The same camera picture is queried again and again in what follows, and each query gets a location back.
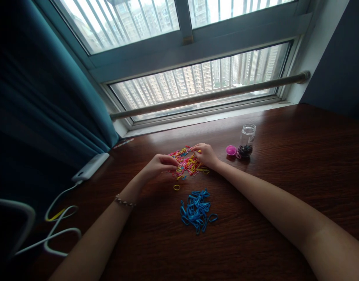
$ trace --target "pile of rubber bands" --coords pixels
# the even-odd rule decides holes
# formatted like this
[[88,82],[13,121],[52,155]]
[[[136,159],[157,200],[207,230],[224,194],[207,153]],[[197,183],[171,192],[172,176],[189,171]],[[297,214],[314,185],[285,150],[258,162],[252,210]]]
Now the pile of rubber bands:
[[200,228],[202,232],[206,231],[208,222],[213,222],[218,219],[217,214],[210,214],[207,217],[207,212],[210,210],[211,203],[205,202],[205,198],[209,196],[207,189],[205,191],[194,191],[187,198],[187,207],[185,209],[185,204],[181,200],[181,219],[185,225],[192,224],[196,229],[196,234],[200,233]]
[[169,156],[175,158],[179,163],[178,169],[172,173],[173,177],[177,176],[177,180],[179,180],[180,178],[184,180],[187,177],[184,175],[185,171],[188,171],[190,176],[195,176],[200,172],[203,172],[205,174],[208,174],[210,172],[207,169],[207,167],[204,166],[203,163],[199,161],[199,159],[195,156],[195,154],[193,154],[191,157],[185,158],[185,156],[190,151],[191,151],[191,147],[186,146],[182,150],[177,150],[176,152],[168,154]]

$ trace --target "jar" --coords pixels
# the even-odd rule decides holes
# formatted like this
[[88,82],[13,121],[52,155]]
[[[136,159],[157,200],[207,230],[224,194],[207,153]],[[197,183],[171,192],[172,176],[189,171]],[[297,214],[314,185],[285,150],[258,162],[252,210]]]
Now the jar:
[[246,124],[241,133],[241,145],[238,147],[238,154],[241,157],[249,157],[252,153],[252,144],[255,139],[256,126]]

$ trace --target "wooden desk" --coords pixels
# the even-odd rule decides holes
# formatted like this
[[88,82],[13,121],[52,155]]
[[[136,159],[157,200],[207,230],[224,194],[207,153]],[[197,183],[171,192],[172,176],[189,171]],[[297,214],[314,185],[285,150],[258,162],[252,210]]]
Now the wooden desk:
[[[228,158],[243,124],[257,126],[249,161]],[[59,204],[78,205],[59,230],[82,233],[156,154],[206,142],[218,157],[307,202],[359,240],[359,122],[309,106],[289,106],[136,137],[113,149],[95,176]],[[173,185],[179,183],[180,191]],[[207,188],[219,219],[205,233],[181,222],[180,201]],[[76,238],[50,245],[70,251]],[[29,272],[43,280],[62,258],[43,253]],[[315,280],[301,253],[233,186],[211,171],[176,182],[162,173],[143,190],[106,266],[102,280]]]

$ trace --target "charging cable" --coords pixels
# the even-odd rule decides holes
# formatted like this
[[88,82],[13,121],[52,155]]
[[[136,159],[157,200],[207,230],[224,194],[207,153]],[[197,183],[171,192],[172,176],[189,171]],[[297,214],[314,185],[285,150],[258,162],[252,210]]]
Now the charging cable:
[[[61,192],[61,193],[56,197],[56,199],[52,202],[52,204],[50,205],[50,207],[48,208],[48,210],[47,210],[47,212],[46,212],[46,215],[45,215],[45,217],[44,217],[44,220],[47,221],[47,222],[56,222],[55,225],[53,226],[53,228],[51,229],[50,233],[48,234],[48,236],[47,236],[45,239],[43,239],[43,240],[41,240],[41,241],[39,241],[39,242],[37,242],[37,243],[31,245],[31,246],[28,246],[28,247],[26,247],[26,248],[24,248],[24,249],[18,251],[15,255],[21,254],[21,253],[23,253],[23,252],[25,252],[25,251],[27,251],[27,250],[30,250],[31,248],[34,248],[34,247],[36,247],[36,246],[38,246],[38,245],[40,245],[40,244],[42,244],[42,243],[44,243],[44,249],[45,249],[47,252],[51,253],[51,254],[55,254],[55,255],[63,256],[63,257],[66,257],[66,256],[68,255],[67,253],[63,253],[63,252],[59,252],[59,251],[55,251],[55,250],[51,249],[51,248],[48,246],[48,241],[49,241],[50,239],[56,237],[56,236],[59,236],[60,234],[63,234],[63,233],[65,233],[65,232],[70,232],[70,231],[73,231],[73,232],[75,232],[75,233],[78,235],[78,240],[81,239],[82,233],[81,233],[81,231],[80,231],[78,228],[68,228],[68,229],[62,230],[62,231],[60,231],[60,232],[58,232],[58,233],[56,233],[56,234],[53,234],[53,232],[55,231],[56,227],[59,225],[60,221],[61,221],[62,219],[65,219],[65,218],[67,218],[67,217],[70,217],[71,215],[74,215],[74,214],[77,212],[77,210],[78,210],[78,206],[74,206],[74,205],[73,205],[73,206],[69,206],[69,207],[67,207],[66,209],[63,209],[62,211],[60,211],[58,214],[56,214],[56,215],[55,215],[54,217],[52,217],[51,219],[48,218],[48,216],[49,216],[49,213],[50,213],[52,207],[54,206],[54,204],[56,203],[56,201],[61,197],[61,195],[63,195],[64,193],[68,192],[69,190],[74,189],[75,187],[77,187],[78,185],[80,185],[82,182],[83,182],[83,181],[80,180],[80,181],[78,181],[73,187],[71,187],[71,188],[69,188],[69,189],[64,190],[63,192]],[[74,209],[74,211],[73,211],[71,214],[66,215],[66,213],[67,213],[70,209],[72,209],[72,208]]]

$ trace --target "blue wall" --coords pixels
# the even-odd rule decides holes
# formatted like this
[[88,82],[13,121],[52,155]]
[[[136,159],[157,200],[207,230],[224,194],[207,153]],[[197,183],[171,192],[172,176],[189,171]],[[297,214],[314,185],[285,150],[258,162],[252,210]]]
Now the blue wall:
[[359,119],[359,0],[350,0],[301,103]]

